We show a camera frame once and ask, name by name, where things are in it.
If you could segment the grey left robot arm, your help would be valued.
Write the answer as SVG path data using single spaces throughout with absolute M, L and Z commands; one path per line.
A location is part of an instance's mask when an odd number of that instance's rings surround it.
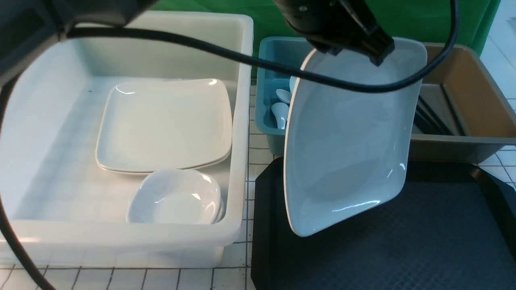
M 184 35 L 127 28 L 127 24 L 154 4 L 154 0 L 2 0 L 1 85 L 10 83 L 62 39 L 113 37 L 179 44 L 242 64 L 352 91 L 381 93 L 403 86 L 401 81 L 387 85 L 334 81 Z M 289 26 L 320 52 L 336 54 L 347 49 L 369 57 L 379 66 L 394 50 L 393 38 L 381 28 L 362 0 L 276 0 L 275 4 Z

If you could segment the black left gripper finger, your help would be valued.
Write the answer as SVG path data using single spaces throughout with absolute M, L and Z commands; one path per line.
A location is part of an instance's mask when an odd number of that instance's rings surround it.
M 376 25 L 370 32 L 356 33 L 354 50 L 366 56 L 369 61 L 379 67 L 395 48 L 394 39 L 380 26 Z

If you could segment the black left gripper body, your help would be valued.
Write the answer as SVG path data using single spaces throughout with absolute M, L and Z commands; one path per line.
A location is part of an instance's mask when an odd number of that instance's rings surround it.
M 355 51 L 355 36 L 378 22 L 364 0 L 275 0 L 290 28 L 322 53 Z

